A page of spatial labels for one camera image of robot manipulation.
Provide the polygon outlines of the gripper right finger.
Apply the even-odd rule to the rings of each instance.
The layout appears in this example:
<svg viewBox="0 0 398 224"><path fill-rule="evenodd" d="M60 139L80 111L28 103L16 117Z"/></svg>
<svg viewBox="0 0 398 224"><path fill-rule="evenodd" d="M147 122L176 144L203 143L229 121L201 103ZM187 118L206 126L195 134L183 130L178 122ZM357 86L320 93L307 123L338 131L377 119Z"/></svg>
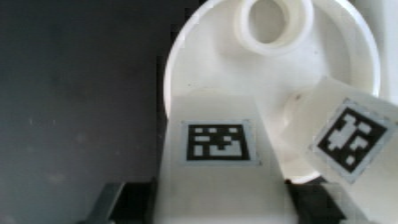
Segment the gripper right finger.
<svg viewBox="0 0 398 224"><path fill-rule="evenodd" d="M290 179L284 185L298 215L298 224L341 224L348 220L330 194L320 184L297 184Z"/></svg>

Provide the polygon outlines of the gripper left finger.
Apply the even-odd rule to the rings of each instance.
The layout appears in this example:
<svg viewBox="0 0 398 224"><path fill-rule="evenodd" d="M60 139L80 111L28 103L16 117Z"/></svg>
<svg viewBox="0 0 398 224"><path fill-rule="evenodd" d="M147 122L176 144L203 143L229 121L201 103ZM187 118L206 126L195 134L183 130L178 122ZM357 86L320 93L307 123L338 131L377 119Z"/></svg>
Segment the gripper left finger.
<svg viewBox="0 0 398 224"><path fill-rule="evenodd" d="M76 224L153 224L156 180L107 183L87 218Z"/></svg>

